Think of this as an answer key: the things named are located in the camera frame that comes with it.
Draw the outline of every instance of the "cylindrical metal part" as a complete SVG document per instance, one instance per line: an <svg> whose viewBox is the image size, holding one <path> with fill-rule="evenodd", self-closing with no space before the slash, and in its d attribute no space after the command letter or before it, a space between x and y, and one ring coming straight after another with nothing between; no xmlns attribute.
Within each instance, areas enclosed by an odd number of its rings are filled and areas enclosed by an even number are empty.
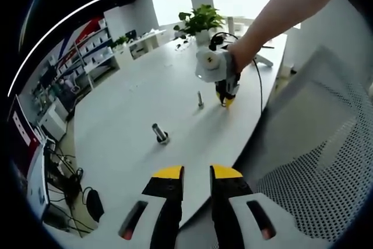
<svg viewBox="0 0 373 249"><path fill-rule="evenodd" d="M200 94L200 91L197 92L198 95L198 106L202 107L203 106L203 101L202 101L202 96Z"/></svg>
<svg viewBox="0 0 373 249"><path fill-rule="evenodd" d="M152 129L154 133L161 139L162 141L165 141L167 139L167 135L164 133L162 129L157 124L152 125Z"/></svg>

